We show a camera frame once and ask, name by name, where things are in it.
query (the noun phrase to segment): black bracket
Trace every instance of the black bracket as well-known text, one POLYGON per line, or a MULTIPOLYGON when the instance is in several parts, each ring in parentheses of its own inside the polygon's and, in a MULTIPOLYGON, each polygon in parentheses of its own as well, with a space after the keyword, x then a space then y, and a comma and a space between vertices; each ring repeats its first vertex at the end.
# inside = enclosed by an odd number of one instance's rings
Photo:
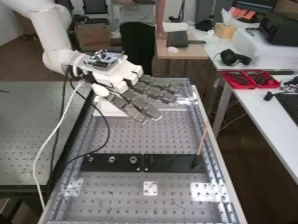
POLYGON ((81 171, 85 172, 141 172, 141 154, 94 153, 85 156, 81 171))

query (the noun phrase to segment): red box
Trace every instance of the red box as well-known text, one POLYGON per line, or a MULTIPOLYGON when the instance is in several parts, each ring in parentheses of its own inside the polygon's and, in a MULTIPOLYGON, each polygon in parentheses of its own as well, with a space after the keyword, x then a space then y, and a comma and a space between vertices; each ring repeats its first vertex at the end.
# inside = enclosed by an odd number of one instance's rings
POLYGON ((273 76, 262 70, 246 70, 245 75, 254 81, 255 87, 259 89, 275 89, 281 86, 281 83, 273 76))
POLYGON ((221 75, 234 89, 255 88, 255 82, 249 78, 243 71, 226 70, 221 72, 221 75))

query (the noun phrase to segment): laboratory table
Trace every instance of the laboratory table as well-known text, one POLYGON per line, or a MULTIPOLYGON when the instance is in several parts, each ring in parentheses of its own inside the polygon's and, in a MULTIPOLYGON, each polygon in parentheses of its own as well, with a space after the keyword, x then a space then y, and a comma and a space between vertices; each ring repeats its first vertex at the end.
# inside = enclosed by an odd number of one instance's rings
MULTIPOLYGON (((158 121, 142 125, 128 117, 106 117, 108 145, 66 167, 40 224, 247 223, 210 125, 199 172, 150 172, 146 168, 138 172, 90 172, 82 168, 82 161, 93 164, 94 158, 105 154, 170 155, 173 163, 178 155, 195 154, 207 116, 187 79, 171 81, 183 87, 175 104, 165 105, 146 98, 162 111, 158 121), (147 181, 154 182, 154 194, 145 190, 147 181)), ((93 115, 90 108, 69 158, 98 148, 106 136, 104 119, 93 115)))
MULTIPOLYGON (((33 159, 60 119, 62 82, 1 82, 0 90, 0 197, 24 199, 37 195, 32 176, 33 159)), ((85 96, 89 95, 89 87, 80 91, 85 96)), ((66 85, 65 103, 70 93, 72 88, 66 85)), ((84 107, 85 101, 74 96, 60 129, 53 173, 65 153, 64 148, 70 144, 74 127, 84 117, 84 107)), ((54 138, 49 141, 37 162, 37 179, 44 192, 49 187, 53 145, 54 138)))

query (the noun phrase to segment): robotic arm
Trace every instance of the robotic arm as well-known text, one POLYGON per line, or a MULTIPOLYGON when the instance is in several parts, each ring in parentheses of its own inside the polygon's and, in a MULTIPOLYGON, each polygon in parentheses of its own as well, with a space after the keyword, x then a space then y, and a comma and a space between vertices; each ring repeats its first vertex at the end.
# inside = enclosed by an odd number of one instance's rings
POLYGON ((93 84, 94 93, 130 118, 145 123, 158 120, 161 112, 137 94, 163 103, 174 103, 181 88, 169 81, 142 75, 142 68, 126 60, 122 52, 101 50, 93 56, 72 50, 66 29, 72 18, 53 0, 0 0, 30 19, 44 48, 42 61, 48 69, 65 75, 65 68, 77 79, 93 84))

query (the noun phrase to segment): cardboard box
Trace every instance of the cardboard box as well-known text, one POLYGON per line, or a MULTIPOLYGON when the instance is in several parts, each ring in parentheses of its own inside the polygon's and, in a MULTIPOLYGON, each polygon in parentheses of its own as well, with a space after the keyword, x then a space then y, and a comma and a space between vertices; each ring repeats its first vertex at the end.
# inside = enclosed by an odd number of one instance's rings
POLYGON ((110 45, 109 27, 104 23, 80 24, 76 34, 82 50, 100 50, 110 45))
POLYGON ((215 24, 215 35, 222 39, 233 39, 237 28, 223 23, 215 24))

